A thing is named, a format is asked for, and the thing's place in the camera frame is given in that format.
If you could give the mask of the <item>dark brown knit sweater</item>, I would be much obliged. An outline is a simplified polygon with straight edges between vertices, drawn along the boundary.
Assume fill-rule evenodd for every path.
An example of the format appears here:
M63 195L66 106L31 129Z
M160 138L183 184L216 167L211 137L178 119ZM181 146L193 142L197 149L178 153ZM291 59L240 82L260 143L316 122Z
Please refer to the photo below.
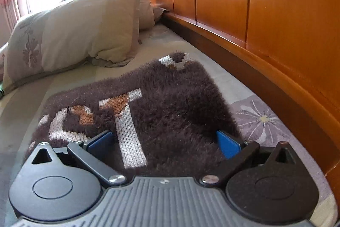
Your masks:
M217 131L240 136L213 79L183 52L52 95L28 153L40 142L65 147L105 130L118 141L103 162L128 178L203 176L224 160Z

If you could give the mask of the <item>patchwork pastel bed sheet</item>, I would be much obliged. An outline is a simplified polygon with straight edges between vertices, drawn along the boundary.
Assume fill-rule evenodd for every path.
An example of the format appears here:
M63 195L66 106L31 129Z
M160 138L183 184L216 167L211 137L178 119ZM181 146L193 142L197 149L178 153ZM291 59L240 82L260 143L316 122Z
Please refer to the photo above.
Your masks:
M81 62L2 91L2 226L334 226L320 166L163 25L123 67Z

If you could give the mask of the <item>green glass bottle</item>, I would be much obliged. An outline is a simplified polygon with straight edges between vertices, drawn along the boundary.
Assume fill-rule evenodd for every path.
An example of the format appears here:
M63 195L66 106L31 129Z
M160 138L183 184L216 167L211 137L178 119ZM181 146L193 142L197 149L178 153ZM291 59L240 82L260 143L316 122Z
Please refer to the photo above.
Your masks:
M5 95L5 92L4 92L4 90L3 90L2 85L0 85L0 99L3 98L4 95Z

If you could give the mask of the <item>floral beige pillow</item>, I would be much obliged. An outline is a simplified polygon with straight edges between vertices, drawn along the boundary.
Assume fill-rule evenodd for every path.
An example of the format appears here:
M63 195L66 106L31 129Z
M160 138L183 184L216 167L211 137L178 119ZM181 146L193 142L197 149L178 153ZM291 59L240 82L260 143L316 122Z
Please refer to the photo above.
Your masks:
M70 0L21 19L5 51L5 95L78 67L122 67L136 55L140 0Z

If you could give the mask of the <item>orange wooden headboard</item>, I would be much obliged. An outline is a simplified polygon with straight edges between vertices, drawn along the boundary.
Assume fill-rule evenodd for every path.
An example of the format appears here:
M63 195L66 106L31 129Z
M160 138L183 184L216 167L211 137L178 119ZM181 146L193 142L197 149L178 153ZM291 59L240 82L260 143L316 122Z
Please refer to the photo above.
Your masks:
M163 23L256 93L339 195L339 0L152 0Z

